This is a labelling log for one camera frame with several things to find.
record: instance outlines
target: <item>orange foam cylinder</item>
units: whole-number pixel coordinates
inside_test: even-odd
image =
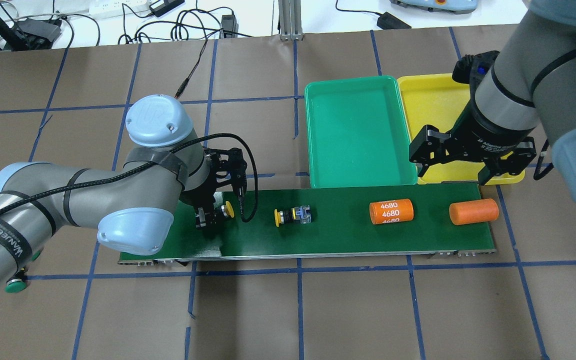
[[[448,212],[455,225],[484,223],[499,217],[499,207],[491,198],[451,203]]]
[[[373,225],[411,221],[415,211],[409,198],[370,203],[370,220]]]

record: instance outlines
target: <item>blue tape line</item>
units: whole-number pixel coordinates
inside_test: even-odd
[[[294,100],[294,137],[292,138],[297,139],[297,137],[299,136],[299,105],[298,105],[298,101],[296,98]]]
[[[249,269],[249,270],[230,270],[230,271],[197,271],[197,276],[242,276],[242,275],[265,275],[265,274],[294,274],[296,268],[277,268],[277,269]]]
[[[427,264],[414,265],[415,270],[448,270],[448,269],[488,269],[488,268],[512,268],[516,262],[482,262],[467,264]]]
[[[374,51],[374,61],[377,63],[377,74],[382,75],[382,62],[379,61],[379,51],[377,51],[377,40],[375,39],[374,30],[370,30],[370,39],[372,40],[372,50]]]
[[[303,99],[303,95],[289,95],[289,96],[266,96],[266,97],[243,97],[243,98],[218,98],[212,100],[212,103],[246,103],[250,101],[276,101],[288,99]],[[208,104],[208,100],[185,100],[179,103],[183,105],[188,104]],[[90,105],[90,106],[70,106],[70,107],[42,107],[38,109],[16,109],[16,110],[0,110],[0,114],[22,114],[22,113],[41,113],[41,112],[71,112],[78,110],[97,110],[97,109],[119,109],[125,107],[125,104],[112,104],[112,105]]]
[[[66,63],[66,57],[68,56],[68,48],[63,51],[63,56],[61,57],[61,63],[59,64],[59,70],[57,70],[57,76],[52,84],[52,89],[50,91],[50,96],[48,96],[48,103],[46,104],[46,109],[43,111],[43,116],[41,117],[41,122],[39,123],[39,130],[37,130],[37,137],[34,139],[34,144],[32,144],[32,150],[30,150],[30,156],[28,156],[28,162],[32,162],[35,157],[35,151],[37,151],[37,146],[39,145],[39,138],[42,136],[44,126],[46,125],[46,117],[48,116],[48,109],[53,103],[53,98],[55,96],[55,91],[57,91],[57,84],[59,84],[59,79],[62,77],[62,70],[64,70],[64,64]]]
[[[69,107],[44,107],[42,109],[18,109],[18,110],[0,110],[0,114],[20,114],[20,113],[41,113],[41,112],[70,112],[76,110],[95,110],[95,109],[116,109],[123,108],[124,104],[114,105],[90,105],[90,106],[69,106]]]
[[[192,270],[190,271],[190,291],[188,293],[188,314],[192,319],[195,318],[193,310],[195,309],[195,281],[197,280],[197,262],[192,262]]]
[[[576,265],[576,260],[522,261],[523,267],[553,267]]]
[[[214,43],[212,44],[212,63],[210,64],[210,82],[208,83],[208,101],[206,102],[206,125],[203,129],[203,136],[208,136],[208,132],[210,132],[210,112],[213,107],[213,86],[215,84],[215,64],[217,63],[217,42],[218,40],[215,39]],[[208,141],[203,142],[203,146],[208,146]]]
[[[297,76],[297,40],[292,41],[292,73],[294,76],[294,137],[297,139],[299,136],[299,105],[297,104],[297,96],[299,95],[299,79]]]
[[[140,278],[181,278],[192,276],[190,271],[135,272],[135,273],[96,273],[94,279],[140,279]]]
[[[55,275],[28,275],[28,280],[82,280],[87,279],[88,275],[84,273],[63,273]]]
[[[41,109],[17,109],[17,110],[0,110],[0,114],[23,114],[23,113],[43,113],[46,108]]]
[[[544,346],[544,340],[542,339],[542,332],[539,329],[539,323],[537,322],[537,315],[535,314],[535,307],[533,306],[533,299],[530,295],[530,290],[528,289],[528,282],[526,281],[526,274],[524,273],[524,267],[522,264],[521,257],[519,256],[519,250],[517,249],[517,242],[515,241],[515,234],[513,232],[513,227],[510,224],[510,217],[508,216],[508,209],[506,208],[506,201],[504,199],[504,194],[501,191],[501,186],[496,186],[496,193],[499,196],[499,203],[501,203],[501,209],[503,211],[503,218],[505,219],[505,226],[508,229],[508,235],[510,237],[510,244],[512,244],[512,251],[514,251],[514,259],[517,262],[517,269],[519,269],[519,278],[521,278],[521,286],[523,287],[523,293],[526,297],[526,303],[528,303],[528,312],[530,312],[530,320],[532,321],[532,327],[534,328],[535,336],[537,337],[537,344],[539,346],[539,352],[541,353],[542,359],[548,359],[546,353],[546,346]]]
[[[119,124],[119,133],[117,134],[117,142],[114,145],[114,155],[112,156],[112,171],[117,170],[117,162],[119,161],[119,151],[122,148],[122,139],[124,137],[124,123],[128,115],[128,109],[131,107],[131,98],[133,96],[133,87],[135,86],[135,77],[137,77],[137,67],[139,66],[139,57],[142,55],[142,43],[137,45],[137,54],[134,57],[134,65],[132,66],[132,75],[130,77],[130,85],[128,86],[128,94],[126,95],[126,102],[123,104],[123,114],[121,116],[121,123]]]
[[[48,110],[50,110],[51,112],[70,112],[73,110],[118,109],[123,107],[125,107],[125,104],[51,107]]]
[[[190,357],[190,326],[185,328],[185,344],[183,344],[183,360]]]
[[[275,173],[258,173],[258,174],[256,174],[256,177],[258,177],[258,178],[272,178],[272,177],[274,177],[275,175],[276,175]],[[251,174],[251,173],[249,173],[249,174],[246,175],[246,178],[247,178],[247,179],[252,179],[252,178],[254,178],[254,177],[255,177],[255,176],[254,176],[253,174]]]
[[[299,360],[304,360],[304,283],[302,281],[302,259],[297,258],[297,319],[299,333]]]
[[[82,339],[82,329],[84,327],[84,318],[86,317],[86,308],[88,307],[88,299],[90,296],[90,287],[95,274],[95,266],[97,264],[97,256],[99,253],[99,242],[94,243],[94,251],[92,253],[92,260],[90,261],[90,270],[88,271],[86,290],[84,291],[84,299],[81,305],[81,312],[79,313],[79,321],[77,323],[77,333],[75,335],[75,343],[72,347],[71,360],[77,359],[77,353],[80,350],[80,339]]]
[[[419,356],[421,360],[426,360],[426,349],[424,347],[424,337],[421,332],[421,318],[419,317],[419,304],[417,301],[417,287],[415,286],[415,267],[412,264],[411,255],[406,255],[406,264],[408,280],[410,282],[410,296],[412,296],[412,310],[414,313],[414,326],[416,327],[416,339],[419,343]]]
[[[360,272],[360,271],[405,271],[406,265],[388,266],[330,266],[317,268],[302,268],[302,272]]]
[[[459,51],[459,45],[457,44],[457,38],[455,37],[453,27],[448,27],[448,31],[450,32],[450,37],[452,38],[452,45],[454,46],[454,50],[457,53],[457,60],[459,60],[462,58],[462,52]]]
[[[243,98],[217,98],[212,100],[213,104],[217,103],[244,103],[249,101],[273,101],[294,99],[295,96],[268,96],[268,97],[243,97]]]

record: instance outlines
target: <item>black strap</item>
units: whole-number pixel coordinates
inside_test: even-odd
[[[153,148],[147,147],[135,147],[128,153],[126,161],[123,164],[131,162],[151,162],[158,166],[170,171],[176,175],[176,180],[181,183],[182,187],[185,188],[185,180],[188,178],[188,166],[183,162],[177,155],[170,151],[155,150]]]
[[[0,217],[0,245],[3,246],[13,257],[16,270],[20,271],[33,257],[33,249],[28,240]]]
[[[4,191],[0,192],[0,194],[14,195],[14,196],[21,198],[21,199],[30,198],[29,194],[25,194],[23,192],[14,191],[14,190],[4,190]],[[52,235],[54,236],[55,233],[57,232],[57,223],[55,223],[55,218],[53,217],[53,215],[50,214],[50,211],[48,211],[48,209],[46,209],[46,207],[44,205],[42,205],[41,202],[35,200],[35,201],[30,202],[30,203],[32,205],[34,205],[34,207],[37,208],[37,210],[39,210],[43,214],[43,216],[46,218],[46,220],[48,220],[48,223],[50,223],[50,230],[52,231]]]
[[[70,187],[70,186],[74,185],[74,183],[77,182],[77,179],[80,178],[80,176],[83,173],[86,173],[86,171],[89,171],[89,170],[90,170],[89,168],[83,168],[83,169],[77,171],[76,173],[74,173],[74,175],[70,178],[70,180],[68,180],[67,186]],[[75,222],[75,219],[73,219],[73,214],[71,214],[71,191],[70,190],[63,193],[63,214],[66,216],[66,220],[68,221],[68,223],[70,223],[70,225],[80,228],[80,226]]]

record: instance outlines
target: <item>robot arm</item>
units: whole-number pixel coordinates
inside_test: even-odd
[[[533,0],[500,54],[464,57],[453,79],[470,84],[471,99],[449,132],[426,125],[411,142],[419,175],[454,160],[483,162],[481,185],[518,174],[537,153],[528,134],[541,120],[576,202],[576,1]]]
[[[137,143],[122,171],[18,162],[0,171],[0,285],[22,269],[64,225],[98,228],[98,241],[117,251],[152,255],[162,248],[181,199],[195,208],[197,228],[234,217],[215,209],[218,187],[232,186],[243,211],[246,168],[242,151],[203,148],[183,106],[151,95],[128,110],[125,121]],[[248,146],[242,142],[256,167]],[[226,172],[230,179],[218,182]]]

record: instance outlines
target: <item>velcro strap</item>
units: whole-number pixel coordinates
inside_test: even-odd
[[[136,147],[128,153],[123,166],[131,162],[152,162],[176,175],[176,180],[185,187],[188,179],[188,166],[174,153],[147,147]]]
[[[33,256],[33,249],[28,240],[0,217],[0,245],[12,255],[17,271],[23,268]]]

